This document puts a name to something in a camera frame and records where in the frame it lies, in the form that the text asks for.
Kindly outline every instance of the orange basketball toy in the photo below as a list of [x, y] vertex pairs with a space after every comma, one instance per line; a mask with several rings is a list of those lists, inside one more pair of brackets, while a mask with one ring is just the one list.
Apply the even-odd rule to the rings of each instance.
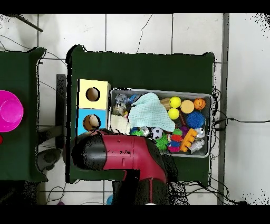
[[197, 110], [202, 110], [205, 107], [205, 100], [201, 98], [197, 98], [194, 100], [194, 108]]

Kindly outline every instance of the light blue cloth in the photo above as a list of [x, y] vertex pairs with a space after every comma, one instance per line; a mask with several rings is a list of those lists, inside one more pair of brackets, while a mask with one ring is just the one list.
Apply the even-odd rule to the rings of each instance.
[[175, 130], [175, 123], [169, 118], [165, 107], [156, 94], [150, 92], [132, 104], [129, 122], [133, 127], [159, 127], [168, 132]]

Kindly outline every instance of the towel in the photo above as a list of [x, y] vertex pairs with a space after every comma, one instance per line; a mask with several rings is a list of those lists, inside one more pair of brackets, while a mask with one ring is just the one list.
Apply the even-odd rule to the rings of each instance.
[[169, 118], [165, 107], [156, 94], [150, 92], [131, 104], [129, 122], [133, 127], [159, 127], [168, 132], [175, 130], [175, 123]]
[[111, 128], [114, 133], [118, 133], [119, 131], [120, 133], [124, 135], [129, 135], [130, 124], [127, 118], [112, 114], [111, 115]]

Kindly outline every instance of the round hole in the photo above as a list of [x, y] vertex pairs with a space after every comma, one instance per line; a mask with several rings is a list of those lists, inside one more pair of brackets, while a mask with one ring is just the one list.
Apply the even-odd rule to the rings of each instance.
[[86, 91], [86, 98], [89, 101], [98, 101], [100, 98], [100, 91], [96, 87], [91, 87]]
[[87, 115], [83, 120], [83, 127], [88, 132], [98, 129], [101, 125], [100, 119], [97, 115]]

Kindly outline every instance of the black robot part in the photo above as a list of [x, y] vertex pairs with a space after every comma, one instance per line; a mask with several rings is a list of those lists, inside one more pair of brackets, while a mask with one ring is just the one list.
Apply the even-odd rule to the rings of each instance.
[[102, 170], [106, 163], [106, 148], [101, 134], [81, 139], [72, 149], [73, 163], [84, 170]]

